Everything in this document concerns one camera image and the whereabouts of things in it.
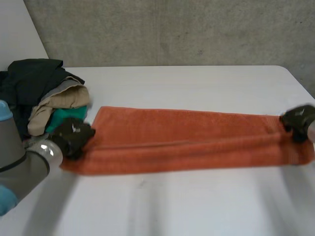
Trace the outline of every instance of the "concrete wall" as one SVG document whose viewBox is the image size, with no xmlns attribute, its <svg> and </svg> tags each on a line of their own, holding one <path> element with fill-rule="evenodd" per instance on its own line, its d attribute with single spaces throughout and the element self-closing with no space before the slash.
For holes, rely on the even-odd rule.
<svg viewBox="0 0 315 236">
<path fill-rule="evenodd" d="M 281 65 L 315 96 L 315 0 L 25 0 L 65 66 Z"/>
<path fill-rule="evenodd" d="M 0 70 L 26 58 L 48 56 L 23 0 L 0 0 Z"/>
</svg>

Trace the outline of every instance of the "white wall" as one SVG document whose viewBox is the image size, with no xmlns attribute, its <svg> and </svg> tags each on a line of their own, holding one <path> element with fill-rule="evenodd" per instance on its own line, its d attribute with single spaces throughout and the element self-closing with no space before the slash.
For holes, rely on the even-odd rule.
<svg viewBox="0 0 315 236">
<path fill-rule="evenodd" d="M 27 58 L 48 56 L 23 0 L 0 0 L 0 70 Z"/>
</svg>

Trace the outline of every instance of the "orange towel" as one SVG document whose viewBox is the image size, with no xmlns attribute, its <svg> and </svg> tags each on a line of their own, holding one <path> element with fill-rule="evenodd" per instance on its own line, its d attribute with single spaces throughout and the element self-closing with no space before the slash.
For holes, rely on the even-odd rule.
<svg viewBox="0 0 315 236">
<path fill-rule="evenodd" d="M 84 175 L 307 164 L 277 116 L 101 107 L 84 157 L 62 168 Z"/>
</svg>

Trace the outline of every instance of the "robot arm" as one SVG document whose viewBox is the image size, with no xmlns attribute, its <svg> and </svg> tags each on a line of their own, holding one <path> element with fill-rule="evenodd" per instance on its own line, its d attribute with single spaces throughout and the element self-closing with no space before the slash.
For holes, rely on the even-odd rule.
<svg viewBox="0 0 315 236">
<path fill-rule="evenodd" d="M 287 132 L 292 131 L 297 143 L 309 139 L 315 143 L 315 107 L 305 105 L 288 110 L 280 117 Z"/>
<path fill-rule="evenodd" d="M 14 208 L 52 169 L 58 168 L 63 158 L 77 160 L 81 147 L 94 134 L 90 125 L 66 118 L 46 140 L 25 150 L 12 113 L 0 101 L 0 216 Z"/>
</svg>

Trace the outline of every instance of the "table surface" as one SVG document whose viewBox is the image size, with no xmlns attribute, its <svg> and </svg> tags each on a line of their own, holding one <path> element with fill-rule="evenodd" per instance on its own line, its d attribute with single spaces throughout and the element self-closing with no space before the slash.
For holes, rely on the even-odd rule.
<svg viewBox="0 0 315 236">
<path fill-rule="evenodd" d="M 67 68 L 93 105 L 279 115 L 315 100 L 279 66 Z M 82 177 L 58 170 L 3 235 L 313 236 L 315 164 Z"/>
</svg>

